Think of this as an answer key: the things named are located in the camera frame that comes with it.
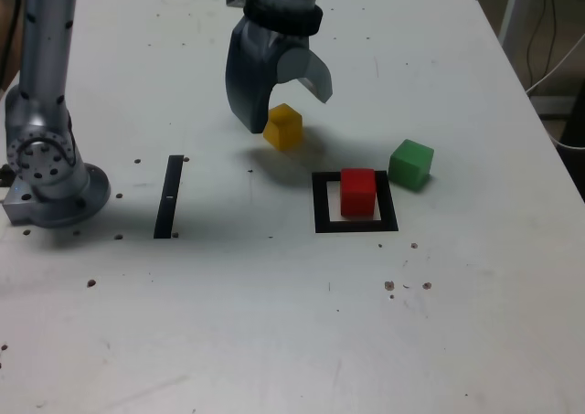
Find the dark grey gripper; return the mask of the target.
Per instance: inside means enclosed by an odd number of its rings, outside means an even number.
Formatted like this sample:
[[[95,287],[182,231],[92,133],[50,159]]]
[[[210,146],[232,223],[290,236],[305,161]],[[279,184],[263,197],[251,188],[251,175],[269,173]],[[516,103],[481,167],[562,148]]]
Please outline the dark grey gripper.
[[[231,34],[225,74],[234,115],[251,133],[262,133],[273,87],[292,80],[321,103],[333,95],[329,68],[310,50],[309,37],[271,31],[243,17]]]

